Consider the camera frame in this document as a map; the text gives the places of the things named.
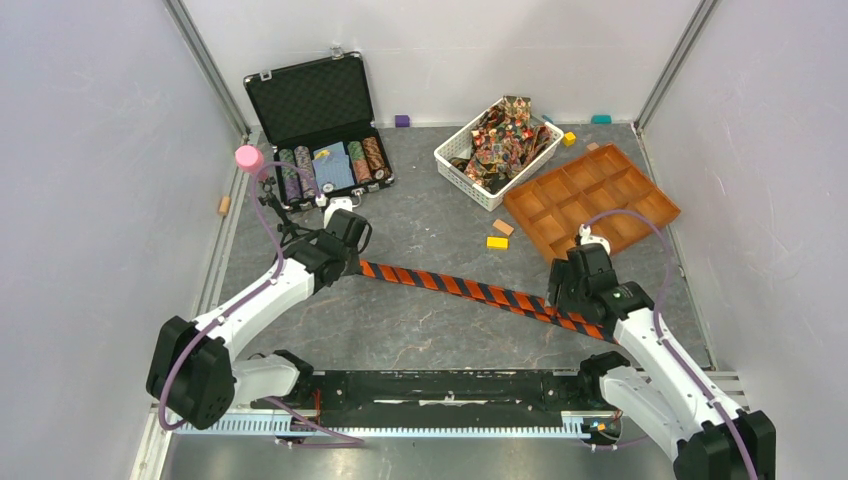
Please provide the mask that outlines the orange navy striped tie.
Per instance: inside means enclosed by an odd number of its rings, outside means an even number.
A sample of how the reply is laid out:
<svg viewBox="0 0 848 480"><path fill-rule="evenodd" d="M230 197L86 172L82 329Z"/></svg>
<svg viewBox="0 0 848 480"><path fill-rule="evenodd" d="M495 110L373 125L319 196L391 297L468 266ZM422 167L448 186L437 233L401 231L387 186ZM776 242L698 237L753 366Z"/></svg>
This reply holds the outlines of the orange navy striped tie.
<svg viewBox="0 0 848 480"><path fill-rule="evenodd" d="M387 283L418 287L465 298L540 322L555 325L588 337L616 344L613 335L589 323L577 313L559 313L544 298L500 286L480 283L441 273L360 260L356 272Z"/></svg>

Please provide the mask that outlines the white plastic basket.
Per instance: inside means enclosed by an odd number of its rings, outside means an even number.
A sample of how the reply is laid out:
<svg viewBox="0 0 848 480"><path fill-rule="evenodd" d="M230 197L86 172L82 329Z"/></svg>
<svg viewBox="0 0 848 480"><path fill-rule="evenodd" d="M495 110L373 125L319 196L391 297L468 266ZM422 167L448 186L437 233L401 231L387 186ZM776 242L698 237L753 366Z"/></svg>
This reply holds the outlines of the white plastic basket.
<svg viewBox="0 0 848 480"><path fill-rule="evenodd" d="M438 172L488 211L556 152L564 132L534 113L526 96L505 95L434 150Z"/></svg>

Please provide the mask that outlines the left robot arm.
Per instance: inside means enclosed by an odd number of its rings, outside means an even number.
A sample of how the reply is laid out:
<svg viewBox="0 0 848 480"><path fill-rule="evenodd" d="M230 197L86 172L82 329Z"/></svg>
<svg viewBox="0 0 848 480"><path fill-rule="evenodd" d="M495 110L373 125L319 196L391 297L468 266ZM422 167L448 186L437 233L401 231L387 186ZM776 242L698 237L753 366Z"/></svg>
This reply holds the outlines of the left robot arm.
<svg viewBox="0 0 848 480"><path fill-rule="evenodd" d="M293 240L270 268L223 305L193 320L174 316L161 327L145 389L159 403L166 430L204 430L233 406L276 397L290 407L314 394L311 366L286 351L242 359L244 348L287 310L359 268L372 227L345 209Z"/></svg>

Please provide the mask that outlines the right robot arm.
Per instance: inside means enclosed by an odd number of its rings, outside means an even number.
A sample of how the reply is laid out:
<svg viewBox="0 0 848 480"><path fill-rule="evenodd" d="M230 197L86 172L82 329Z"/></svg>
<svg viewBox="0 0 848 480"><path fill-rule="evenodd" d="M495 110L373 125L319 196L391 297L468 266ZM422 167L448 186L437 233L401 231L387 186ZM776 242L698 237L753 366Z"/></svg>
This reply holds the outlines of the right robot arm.
<svg viewBox="0 0 848 480"><path fill-rule="evenodd" d="M776 427L745 411L691 359L657 303L635 282L622 283L600 244L572 248L551 264L548 301L579 314L623 348L580 364L577 392L591 408L607 404L630 417L670 459L678 479L773 479Z"/></svg>

